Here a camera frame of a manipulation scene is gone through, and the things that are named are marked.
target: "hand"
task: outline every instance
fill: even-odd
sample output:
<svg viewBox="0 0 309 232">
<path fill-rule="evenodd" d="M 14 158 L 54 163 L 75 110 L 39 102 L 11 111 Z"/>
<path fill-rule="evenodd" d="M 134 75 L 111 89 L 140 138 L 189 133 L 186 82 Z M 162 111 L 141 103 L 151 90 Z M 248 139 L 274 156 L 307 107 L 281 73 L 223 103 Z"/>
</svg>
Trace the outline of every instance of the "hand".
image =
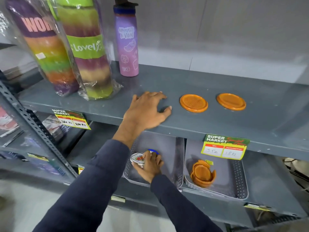
<svg viewBox="0 0 309 232">
<path fill-rule="evenodd" d="M 133 95 L 131 105 L 123 116 L 123 121 L 133 122 L 142 131 L 158 126 L 172 113 L 171 106 L 162 113 L 157 112 L 160 100 L 165 98 L 167 97 L 162 92 L 145 92 L 141 97 Z"/>
<path fill-rule="evenodd" d="M 151 183 L 156 175 L 162 174 L 160 168 L 164 162 L 161 160 L 161 155 L 157 155 L 155 152 L 146 151 L 143 157 L 145 159 L 144 168 L 135 162 L 132 162 L 132 165 L 144 180 Z"/>
<path fill-rule="evenodd" d="M 171 106 L 162 113 L 157 112 L 160 100 L 165 98 L 167 97 L 162 92 L 145 92 L 141 97 L 133 95 L 131 105 L 113 139 L 131 148 L 141 132 L 158 126 L 172 113 Z"/>
</svg>

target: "dark blue sleeve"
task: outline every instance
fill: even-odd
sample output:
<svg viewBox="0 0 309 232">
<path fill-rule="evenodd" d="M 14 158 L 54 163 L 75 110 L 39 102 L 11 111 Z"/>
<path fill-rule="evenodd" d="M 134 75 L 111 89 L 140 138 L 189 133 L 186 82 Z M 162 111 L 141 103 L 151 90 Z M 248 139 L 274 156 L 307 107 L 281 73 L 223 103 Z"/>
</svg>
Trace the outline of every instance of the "dark blue sleeve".
<svg viewBox="0 0 309 232">
<path fill-rule="evenodd" d="M 33 232 L 95 232 L 117 189 L 129 152 L 125 144 L 108 140 Z"/>
<path fill-rule="evenodd" d="M 167 176 L 155 176 L 150 190 L 164 206 L 177 232 L 222 232 L 208 216 L 178 191 Z"/>
</svg>

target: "pink and purple gradient bottle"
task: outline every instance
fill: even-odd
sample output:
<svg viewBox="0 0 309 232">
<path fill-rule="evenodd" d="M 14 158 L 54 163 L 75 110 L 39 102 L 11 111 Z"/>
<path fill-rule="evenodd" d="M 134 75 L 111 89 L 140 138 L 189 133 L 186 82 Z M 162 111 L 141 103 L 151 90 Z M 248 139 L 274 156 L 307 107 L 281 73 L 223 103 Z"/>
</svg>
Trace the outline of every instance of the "pink and purple gradient bottle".
<svg viewBox="0 0 309 232">
<path fill-rule="evenodd" d="M 135 6 L 134 3 L 114 6 L 120 73 L 128 77 L 139 73 Z"/>
</svg>

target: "plastic wrapped bottle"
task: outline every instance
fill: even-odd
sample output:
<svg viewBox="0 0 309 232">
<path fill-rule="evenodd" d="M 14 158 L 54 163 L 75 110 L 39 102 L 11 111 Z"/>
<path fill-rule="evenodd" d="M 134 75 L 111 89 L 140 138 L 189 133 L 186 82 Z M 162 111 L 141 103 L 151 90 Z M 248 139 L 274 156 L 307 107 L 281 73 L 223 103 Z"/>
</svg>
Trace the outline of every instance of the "plastic wrapped bottle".
<svg viewBox="0 0 309 232">
<path fill-rule="evenodd" d="M 120 73 L 129 77 L 137 76 L 139 73 L 136 5 L 128 2 L 114 6 Z"/>
<path fill-rule="evenodd" d="M 26 0 L 6 0 L 6 9 L 56 93 L 64 96 L 79 89 L 61 39 Z"/>
<path fill-rule="evenodd" d="M 93 0 L 54 0 L 83 84 L 90 99 L 113 92 L 111 71 Z"/>
</svg>

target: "white tile floor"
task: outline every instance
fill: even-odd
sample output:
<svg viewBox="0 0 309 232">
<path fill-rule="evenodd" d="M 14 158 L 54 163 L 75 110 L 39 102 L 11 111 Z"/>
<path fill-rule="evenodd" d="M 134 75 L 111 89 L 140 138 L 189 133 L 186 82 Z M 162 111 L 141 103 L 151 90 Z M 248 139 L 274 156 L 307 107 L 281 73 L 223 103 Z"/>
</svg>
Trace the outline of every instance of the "white tile floor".
<svg viewBox="0 0 309 232">
<path fill-rule="evenodd" d="M 0 210 L 0 231 L 31 232 L 60 194 L 10 180 L 0 180 L 0 196 L 7 199 L 4 209 Z M 108 207 L 97 231 L 173 232 L 176 230 L 169 219 Z"/>
</svg>

